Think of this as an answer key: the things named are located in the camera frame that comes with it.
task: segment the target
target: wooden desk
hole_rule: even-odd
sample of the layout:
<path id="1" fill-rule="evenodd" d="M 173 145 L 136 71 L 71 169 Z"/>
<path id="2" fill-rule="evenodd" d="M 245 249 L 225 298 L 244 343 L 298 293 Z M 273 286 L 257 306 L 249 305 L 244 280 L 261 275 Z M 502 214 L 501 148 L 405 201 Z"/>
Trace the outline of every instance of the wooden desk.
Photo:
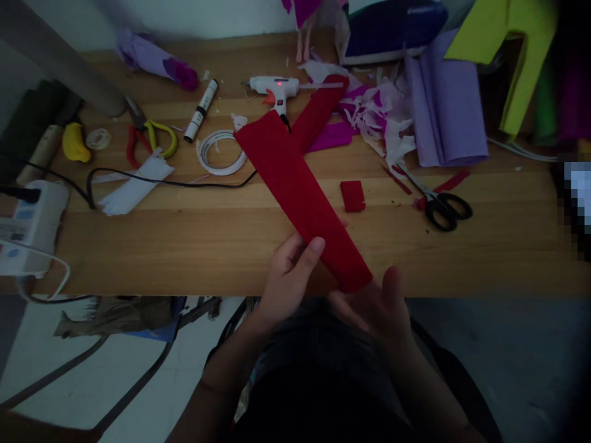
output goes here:
<path id="1" fill-rule="evenodd" d="M 295 36 L 166 47 L 196 68 L 200 77 L 209 70 L 210 78 L 220 83 L 197 138 L 232 129 L 231 113 L 254 121 L 268 111 L 261 98 L 247 100 L 241 81 L 273 74 L 306 78 L 294 60 Z M 336 60 L 330 36 L 315 34 L 313 45 L 325 61 Z M 203 81 L 198 90 L 187 92 L 166 79 L 129 71 L 113 53 L 92 53 L 87 58 L 131 94 L 148 118 L 167 125 L 187 125 L 208 83 Z M 389 75 L 389 66 L 384 65 L 384 75 Z M 359 76 L 368 79 L 367 74 Z M 309 95 L 304 91 L 289 99 L 290 121 L 295 121 Z M 93 153 L 88 164 L 67 161 L 60 153 L 53 168 L 81 185 L 88 171 L 97 166 L 130 170 L 125 156 L 129 115 L 112 121 L 87 108 L 81 119 L 86 131 L 107 128 L 113 135 L 111 146 Z M 230 164 L 239 152 L 232 142 L 220 143 L 220 148 L 215 159 L 218 166 Z M 452 233 L 437 232 L 428 224 L 424 214 L 413 208 L 414 198 L 386 176 L 381 160 L 361 137 L 355 137 L 350 146 L 308 154 L 306 160 L 340 216 L 345 216 L 340 182 L 362 181 L 367 209 L 346 214 L 348 231 L 376 277 L 381 278 L 389 265 L 400 266 L 408 297 L 588 295 L 591 267 L 574 258 L 575 248 L 565 236 L 548 165 L 495 146 L 490 149 L 490 159 L 472 168 L 472 175 L 454 191 L 471 203 L 474 217 L 461 221 Z M 146 152 L 138 147 L 137 154 L 142 161 Z M 407 155 L 407 162 L 415 169 L 416 155 Z M 179 150 L 169 163 L 176 168 L 171 180 L 189 182 L 205 174 L 195 146 L 184 142 L 182 134 Z M 203 182 L 241 183 L 252 171 L 247 162 L 237 174 Z M 456 172 L 417 169 L 416 175 L 434 188 Z M 120 184 L 95 186 L 96 201 Z M 72 267 L 64 291 L 71 295 L 259 295 L 273 250 L 292 230 L 260 177 L 239 190 L 158 186 L 130 214 L 120 217 L 90 211 L 72 192 L 57 255 Z M 54 263 L 47 277 L 37 283 L 36 292 L 51 293 L 62 272 Z M 334 286 L 333 278 L 319 266 L 308 289 L 321 294 Z"/>

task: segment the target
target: hand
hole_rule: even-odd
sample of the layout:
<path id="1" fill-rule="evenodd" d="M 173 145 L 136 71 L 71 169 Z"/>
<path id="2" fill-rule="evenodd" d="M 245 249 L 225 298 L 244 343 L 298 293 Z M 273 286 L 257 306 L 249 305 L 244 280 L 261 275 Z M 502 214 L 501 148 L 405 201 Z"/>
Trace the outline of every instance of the hand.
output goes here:
<path id="1" fill-rule="evenodd" d="M 325 241 L 320 237 L 314 237 L 306 246 L 295 232 L 275 250 L 267 286 L 255 310 L 261 318 L 275 326 L 294 314 L 324 246 Z"/>
<path id="2" fill-rule="evenodd" d="M 351 294 L 336 290 L 328 300 L 343 323 L 367 332 L 381 345 L 407 344 L 412 340 L 411 319 L 399 282 L 398 268 L 392 266 L 384 274 L 382 287 L 374 281 Z"/>

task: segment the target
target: white floor tile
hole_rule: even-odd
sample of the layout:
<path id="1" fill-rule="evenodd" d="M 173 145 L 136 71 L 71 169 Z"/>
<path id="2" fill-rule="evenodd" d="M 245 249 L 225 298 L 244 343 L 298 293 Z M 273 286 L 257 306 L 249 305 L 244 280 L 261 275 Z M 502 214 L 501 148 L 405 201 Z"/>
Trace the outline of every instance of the white floor tile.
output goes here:
<path id="1" fill-rule="evenodd" d="M 210 350 L 243 297 L 223 299 L 220 316 L 188 324 L 178 334 L 163 366 L 112 424 L 102 442 L 162 442 L 201 378 Z M 188 305 L 195 306 L 197 297 Z M 28 305 L 0 380 L 0 401 L 31 385 L 90 348 L 98 337 L 53 337 L 62 310 L 74 319 L 87 301 L 67 306 Z M 94 427 L 160 355 L 164 343 L 118 334 L 87 361 L 19 405 L 15 411 L 48 423 Z"/>
<path id="2" fill-rule="evenodd" d="M 189 398 L 197 387 L 197 383 L 201 378 L 201 369 L 178 370 L 177 376 L 174 380 L 174 387 L 172 389 L 172 405 L 170 415 L 170 427 L 173 429 L 174 425 L 180 418 L 180 415 L 185 410 Z"/>

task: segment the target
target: pliers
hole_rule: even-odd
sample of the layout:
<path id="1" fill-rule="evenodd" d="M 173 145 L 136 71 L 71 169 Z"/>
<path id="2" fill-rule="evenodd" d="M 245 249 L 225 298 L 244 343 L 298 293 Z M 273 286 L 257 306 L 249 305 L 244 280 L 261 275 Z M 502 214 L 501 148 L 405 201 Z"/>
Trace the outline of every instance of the pliers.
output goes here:
<path id="1" fill-rule="evenodd" d="M 151 154 L 154 150 L 158 147 L 156 142 L 156 129 L 160 129 L 166 131 L 171 136 L 171 145 L 170 147 L 165 150 L 161 154 L 163 158 L 171 157 L 177 151 L 178 139 L 177 135 L 172 131 L 171 128 L 168 126 L 162 125 L 160 123 L 156 123 L 152 120 L 148 120 L 144 115 L 140 107 L 136 104 L 135 101 L 129 96 L 125 97 L 127 100 L 127 104 L 129 105 L 129 114 L 131 115 L 131 121 L 133 124 L 129 125 L 129 140 L 127 142 L 127 161 L 131 166 L 135 169 L 140 168 L 140 164 L 135 159 L 135 144 L 139 140 L 141 144 L 148 150 Z M 143 130 L 148 129 L 148 134 L 150 136 L 150 141 L 146 140 L 143 136 Z"/>

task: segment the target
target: yellow pliers handle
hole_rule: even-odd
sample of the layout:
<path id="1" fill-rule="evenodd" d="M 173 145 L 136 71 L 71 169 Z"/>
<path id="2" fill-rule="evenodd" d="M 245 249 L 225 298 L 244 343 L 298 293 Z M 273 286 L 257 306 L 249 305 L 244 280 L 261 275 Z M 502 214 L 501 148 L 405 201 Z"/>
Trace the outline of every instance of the yellow pliers handle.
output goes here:
<path id="1" fill-rule="evenodd" d="M 171 135 L 171 145 L 167 150 L 165 150 L 161 154 L 161 156 L 163 158 L 172 157 L 174 153 L 177 151 L 177 146 L 179 145 L 177 135 L 172 131 L 172 129 L 163 124 L 156 123 L 154 120 L 147 120 L 146 123 L 144 123 L 143 125 L 146 128 L 148 128 L 148 134 L 150 136 L 150 146 L 152 146 L 153 151 L 155 151 L 158 147 L 158 142 L 156 141 L 156 131 L 154 128 L 168 132 Z"/>

